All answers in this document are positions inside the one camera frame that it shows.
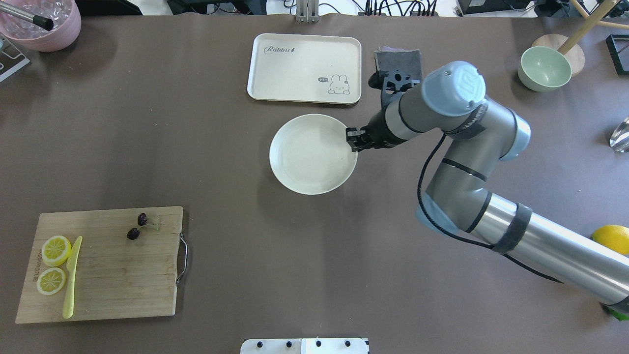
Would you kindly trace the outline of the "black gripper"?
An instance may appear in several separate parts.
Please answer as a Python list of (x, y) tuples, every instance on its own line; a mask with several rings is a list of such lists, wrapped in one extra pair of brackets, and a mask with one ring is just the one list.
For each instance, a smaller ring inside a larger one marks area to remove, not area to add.
[[(362, 141), (364, 133), (368, 135), (368, 142)], [(387, 126), (384, 112), (378, 112), (374, 115), (368, 125), (363, 127), (363, 130), (355, 127), (346, 128), (346, 140), (350, 141), (352, 152), (360, 152), (369, 148), (393, 148), (407, 141), (391, 132)]]

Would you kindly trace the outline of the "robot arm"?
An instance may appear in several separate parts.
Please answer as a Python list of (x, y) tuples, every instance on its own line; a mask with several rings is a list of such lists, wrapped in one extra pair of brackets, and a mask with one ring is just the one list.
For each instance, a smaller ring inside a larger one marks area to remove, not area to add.
[(452, 142), (427, 188), (418, 186), (416, 217), (426, 226), (484, 247), (527, 271), (595, 296), (628, 313), (626, 256), (537, 215), (487, 189), (499, 161), (512, 160), (530, 141), (528, 123), (486, 94), (468, 62), (455, 61), (415, 79), (378, 70), (369, 86), (381, 91), (381, 110), (362, 128), (347, 128), (354, 152), (393, 148), (435, 128)]

